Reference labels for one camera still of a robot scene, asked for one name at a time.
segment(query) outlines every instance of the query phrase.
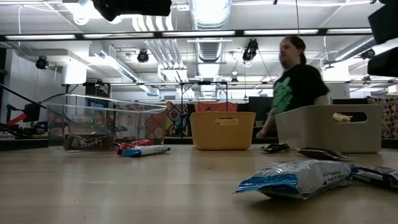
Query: ventilation duct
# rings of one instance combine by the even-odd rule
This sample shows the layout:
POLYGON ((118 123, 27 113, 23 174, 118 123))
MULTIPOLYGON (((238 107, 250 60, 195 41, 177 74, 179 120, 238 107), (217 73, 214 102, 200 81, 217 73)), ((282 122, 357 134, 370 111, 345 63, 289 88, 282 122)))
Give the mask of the ventilation duct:
MULTIPOLYGON (((193 30, 223 30, 227 28, 231 17, 232 0, 189 0, 189 5, 193 30)), ((198 62, 219 62, 223 47, 223 43, 196 43, 198 62)), ((198 65, 198 73, 202 78, 215 78, 219 70, 219 64, 198 65)), ((206 88, 206 90, 202 90, 204 96, 215 96, 215 92, 207 91, 208 86, 204 88, 206 88)))
POLYGON ((335 54, 335 61, 345 61, 350 59, 354 56, 357 56, 376 45, 376 41, 374 40, 373 36, 369 35, 359 39, 358 41, 354 42, 350 46, 346 47, 343 50, 340 50, 335 54))

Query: table surface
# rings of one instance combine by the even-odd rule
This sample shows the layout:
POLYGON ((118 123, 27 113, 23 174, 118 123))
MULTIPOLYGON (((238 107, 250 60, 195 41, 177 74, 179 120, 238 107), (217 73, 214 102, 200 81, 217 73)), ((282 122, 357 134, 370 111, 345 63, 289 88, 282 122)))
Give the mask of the table surface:
MULTIPOLYGON (((398 223, 398 194, 353 182, 308 200, 232 194, 255 171, 296 152, 199 151, 118 157, 61 149, 0 152, 0 223, 398 223)), ((349 155, 398 169, 398 151, 349 155)))

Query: ceiling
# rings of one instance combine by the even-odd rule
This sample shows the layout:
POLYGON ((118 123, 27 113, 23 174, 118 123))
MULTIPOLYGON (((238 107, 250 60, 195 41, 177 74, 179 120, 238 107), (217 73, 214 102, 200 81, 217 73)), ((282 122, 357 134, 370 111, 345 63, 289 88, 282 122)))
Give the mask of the ceiling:
MULTIPOLYGON (((299 0, 299 4, 325 4, 341 2, 360 2, 363 0, 299 0)), ((188 0, 174 0, 172 8, 172 23, 176 30, 190 30, 189 11, 181 10, 187 7, 188 0)), ((244 3, 245 1, 233 1, 233 3, 244 3)), ((272 0, 258 1, 266 4, 256 5, 233 5, 228 29, 295 29, 297 28, 297 14, 295 6, 269 4, 272 0)), ((295 2, 293 0, 280 0, 279 2, 295 2)), ((298 21, 301 29, 321 28, 321 27, 369 27, 368 16, 378 10, 381 3, 358 4, 352 6, 334 7, 298 7, 298 21)), ((86 25, 78 26, 73 21, 73 14, 65 11, 66 8, 61 4, 52 5, 55 10, 45 5, 30 6, 5 6, 0 5, 0 34, 49 34, 49 33, 76 33, 76 32, 134 32, 130 18, 124 18, 119 24, 110 24, 104 19, 91 19, 86 25)), ((311 64, 320 68, 320 55, 327 52, 337 52, 352 44, 361 36, 329 36, 323 37, 304 37, 307 45, 306 56, 311 64)), ((260 55, 254 59, 251 67, 244 68, 239 61, 239 54, 246 46, 249 38, 233 38, 232 42, 225 43, 224 61, 221 65, 220 80, 230 80, 233 70, 238 72, 239 81, 257 82, 267 80, 269 75, 276 78, 283 71, 278 62, 278 50, 281 37, 261 37, 257 38, 259 43, 260 55)), ((188 68, 188 77, 194 78, 196 74, 194 46, 187 43, 186 39, 177 39, 178 47, 183 58, 184 64, 188 68)), ((88 46, 95 44, 106 49, 112 45, 118 51, 118 60, 124 62, 132 71, 140 76, 145 82, 159 82, 157 76, 158 63, 150 55, 147 63, 138 63, 135 59, 139 49, 146 48, 143 40, 107 40, 107 41, 64 41, 64 42, 24 42, 26 47, 32 49, 67 49, 85 60, 92 63, 93 69, 88 71, 91 78, 120 77, 121 75, 114 69, 106 65, 101 65, 91 61, 93 53, 88 52, 88 46)), ((378 46, 377 51, 384 51, 393 46, 398 46, 398 41, 393 40, 378 46)), ((358 59, 349 59, 349 72, 352 79, 358 79, 366 74, 366 63, 358 59)))

